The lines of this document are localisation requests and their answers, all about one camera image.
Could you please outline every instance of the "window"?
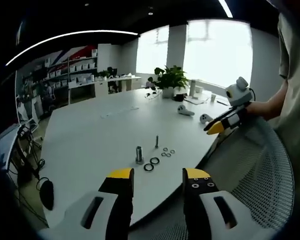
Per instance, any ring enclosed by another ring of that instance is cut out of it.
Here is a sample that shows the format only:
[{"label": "window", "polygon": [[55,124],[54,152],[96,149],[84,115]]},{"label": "window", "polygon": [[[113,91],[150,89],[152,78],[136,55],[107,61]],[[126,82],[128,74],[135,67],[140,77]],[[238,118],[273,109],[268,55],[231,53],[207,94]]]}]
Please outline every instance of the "window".
[{"label": "window", "polygon": [[169,26],[141,34],[136,56],[136,72],[154,74],[156,67],[164,68],[168,55]]},{"label": "window", "polygon": [[183,70],[223,88],[240,76],[250,83],[253,50],[250,25],[232,20],[194,20],[187,26]]}]

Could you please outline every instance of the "ceiling light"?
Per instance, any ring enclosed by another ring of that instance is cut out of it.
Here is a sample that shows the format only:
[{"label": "ceiling light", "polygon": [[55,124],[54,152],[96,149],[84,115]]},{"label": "ceiling light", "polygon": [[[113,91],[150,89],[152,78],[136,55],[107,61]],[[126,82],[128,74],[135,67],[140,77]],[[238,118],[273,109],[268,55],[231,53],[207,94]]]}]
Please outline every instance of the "ceiling light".
[{"label": "ceiling light", "polygon": [[117,30],[87,30],[87,31],[75,31],[75,32],[70,32],[70,33],[66,33],[66,34],[61,34],[61,35],[58,35],[58,36],[54,36],[54,37],[50,37],[50,38],[48,38],[48,39],[46,39],[46,40],[43,40],[43,41],[40,41],[40,42],[38,42],[38,43],[36,43],[36,44],[34,44],[34,45],[32,45],[32,46],[30,46],[30,47],[28,47],[27,49],[25,49],[25,50],[23,50],[22,52],[20,52],[20,53],[18,53],[16,56],[14,56],[10,61],[8,61],[7,63],[6,63],[6,65],[5,66],[8,66],[13,60],[15,60],[17,57],[19,57],[19,56],[21,56],[22,54],[24,54],[26,51],[28,51],[28,50],[30,50],[30,49],[32,49],[32,48],[34,48],[34,47],[36,47],[36,46],[38,46],[38,45],[40,45],[40,44],[43,44],[43,43],[45,43],[45,42],[47,42],[47,41],[50,41],[50,40],[53,40],[53,39],[57,39],[57,38],[61,38],[61,37],[65,37],[65,36],[70,36],[70,35],[75,35],[75,34],[89,34],[89,33],[115,33],[115,34],[129,34],[129,35],[138,35],[137,33],[133,33],[133,32],[129,32],[129,31],[117,31]]},{"label": "ceiling light", "polygon": [[227,5],[227,3],[225,2],[225,0],[219,0],[220,4],[222,5],[222,8],[224,9],[226,15],[228,16],[228,18],[232,18],[233,15],[231,13],[231,10],[229,9],[229,6]]}]

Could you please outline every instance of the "sleeve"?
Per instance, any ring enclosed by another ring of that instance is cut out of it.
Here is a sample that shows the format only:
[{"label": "sleeve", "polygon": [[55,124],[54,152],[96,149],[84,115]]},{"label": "sleeve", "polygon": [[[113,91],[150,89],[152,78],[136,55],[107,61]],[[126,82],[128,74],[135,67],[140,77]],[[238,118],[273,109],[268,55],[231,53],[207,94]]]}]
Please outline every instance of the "sleeve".
[{"label": "sleeve", "polygon": [[284,79],[287,79],[289,76],[289,68],[290,68],[290,57],[289,53],[286,49],[286,45],[284,42],[284,38],[282,35],[282,21],[279,20],[279,40],[280,40],[280,49],[281,49],[281,62],[280,62],[280,76]]}]

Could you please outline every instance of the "metal bolt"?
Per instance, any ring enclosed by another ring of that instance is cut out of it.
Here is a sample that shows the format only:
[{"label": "metal bolt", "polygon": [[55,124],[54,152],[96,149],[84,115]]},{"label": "metal bolt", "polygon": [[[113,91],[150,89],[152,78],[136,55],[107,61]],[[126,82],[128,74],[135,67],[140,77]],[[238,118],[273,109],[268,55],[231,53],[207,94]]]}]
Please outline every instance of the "metal bolt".
[{"label": "metal bolt", "polygon": [[144,160],[143,160],[143,155],[142,155],[142,147],[140,146],[137,146],[136,147],[136,158],[135,158],[135,162],[137,164],[140,164],[142,165],[144,163]]},{"label": "metal bolt", "polygon": [[155,138],[155,148],[159,148],[159,136],[156,135],[156,138]]}]

